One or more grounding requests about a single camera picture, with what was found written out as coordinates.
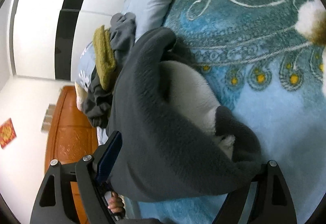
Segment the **person's right hand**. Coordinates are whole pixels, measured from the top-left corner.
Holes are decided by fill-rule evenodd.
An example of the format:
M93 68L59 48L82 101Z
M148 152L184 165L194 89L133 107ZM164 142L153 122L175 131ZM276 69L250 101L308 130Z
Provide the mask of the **person's right hand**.
M107 199L107 202L108 208L112 213L117 214L123 212L124 203L116 192L110 192L110 197Z

